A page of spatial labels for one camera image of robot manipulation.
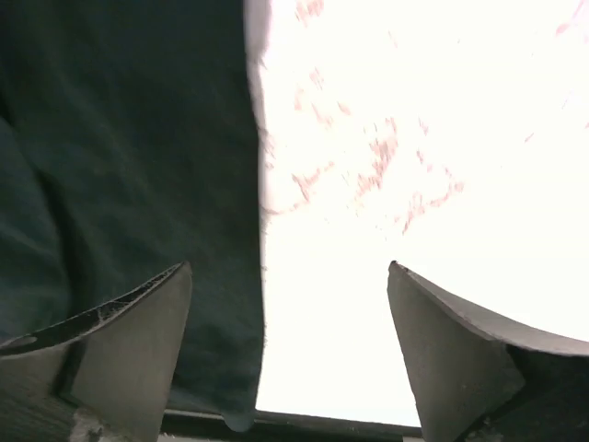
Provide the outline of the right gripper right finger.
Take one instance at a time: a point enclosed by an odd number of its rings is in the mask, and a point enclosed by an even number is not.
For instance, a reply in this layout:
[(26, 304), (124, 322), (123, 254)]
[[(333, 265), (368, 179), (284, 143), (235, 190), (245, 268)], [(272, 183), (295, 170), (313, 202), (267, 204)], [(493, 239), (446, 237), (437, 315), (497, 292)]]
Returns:
[(392, 262), (387, 294), (426, 441), (588, 439), (588, 344)]

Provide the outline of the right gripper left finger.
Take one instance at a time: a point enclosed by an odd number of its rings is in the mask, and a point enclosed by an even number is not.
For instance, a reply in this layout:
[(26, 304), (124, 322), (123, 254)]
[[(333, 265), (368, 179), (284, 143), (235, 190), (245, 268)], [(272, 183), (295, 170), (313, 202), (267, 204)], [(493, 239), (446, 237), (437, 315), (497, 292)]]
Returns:
[(177, 264), (133, 291), (1, 343), (4, 441), (155, 441), (191, 304)]

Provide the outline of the black t shirt blue logo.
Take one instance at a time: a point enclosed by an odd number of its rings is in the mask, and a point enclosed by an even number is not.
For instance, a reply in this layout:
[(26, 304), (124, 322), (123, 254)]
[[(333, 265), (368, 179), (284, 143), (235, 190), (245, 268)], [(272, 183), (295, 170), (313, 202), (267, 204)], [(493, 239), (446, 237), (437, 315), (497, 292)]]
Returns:
[(1, 336), (179, 262), (195, 272), (174, 384), (253, 423), (264, 345), (267, 1), (1, 5)]

